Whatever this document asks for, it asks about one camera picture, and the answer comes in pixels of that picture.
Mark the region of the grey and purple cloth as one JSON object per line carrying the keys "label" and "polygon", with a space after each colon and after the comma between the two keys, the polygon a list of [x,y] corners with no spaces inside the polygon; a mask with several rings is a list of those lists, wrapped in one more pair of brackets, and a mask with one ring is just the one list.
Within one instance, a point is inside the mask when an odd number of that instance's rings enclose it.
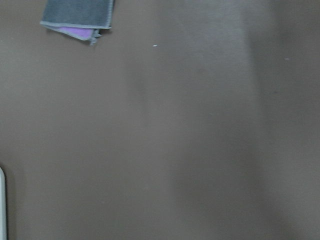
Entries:
{"label": "grey and purple cloth", "polygon": [[92,46],[112,27],[113,0],[48,0],[40,25]]}

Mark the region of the white object at edge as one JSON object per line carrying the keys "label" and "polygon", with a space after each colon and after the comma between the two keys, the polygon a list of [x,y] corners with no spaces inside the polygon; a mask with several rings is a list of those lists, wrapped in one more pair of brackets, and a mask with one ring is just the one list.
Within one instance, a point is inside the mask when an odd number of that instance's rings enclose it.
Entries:
{"label": "white object at edge", "polygon": [[7,240],[7,207],[5,174],[0,169],[0,240]]}

